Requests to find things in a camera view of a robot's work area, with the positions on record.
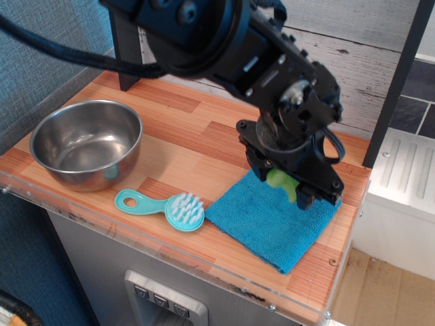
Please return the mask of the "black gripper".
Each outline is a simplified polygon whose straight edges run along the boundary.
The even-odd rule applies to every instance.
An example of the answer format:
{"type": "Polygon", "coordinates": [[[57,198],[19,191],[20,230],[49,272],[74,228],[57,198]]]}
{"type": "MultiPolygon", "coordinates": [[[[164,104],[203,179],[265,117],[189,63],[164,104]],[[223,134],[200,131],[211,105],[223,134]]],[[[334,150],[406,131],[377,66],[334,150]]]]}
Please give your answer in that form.
{"type": "Polygon", "coordinates": [[[241,120],[237,123],[239,140],[246,148],[246,157],[255,176],[266,181],[272,168],[277,168],[299,181],[296,203],[309,209],[316,200],[336,205],[341,200],[344,183],[333,169],[344,155],[345,148],[337,136],[323,128],[298,147],[281,149],[271,137],[264,122],[241,120]]]}

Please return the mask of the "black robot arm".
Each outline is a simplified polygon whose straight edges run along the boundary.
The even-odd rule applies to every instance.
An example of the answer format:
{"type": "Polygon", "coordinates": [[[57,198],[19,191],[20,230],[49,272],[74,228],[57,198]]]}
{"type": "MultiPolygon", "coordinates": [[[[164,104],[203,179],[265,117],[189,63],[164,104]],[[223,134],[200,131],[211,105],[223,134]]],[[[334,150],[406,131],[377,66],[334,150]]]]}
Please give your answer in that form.
{"type": "Polygon", "coordinates": [[[257,107],[256,121],[237,131],[254,174],[273,169],[297,180],[296,202],[336,204],[344,185],[324,154],[324,139],[345,155],[329,125],[341,119],[334,76],[282,31],[278,1],[105,1],[115,15],[145,30],[162,70],[186,79],[208,79],[257,107]]]}

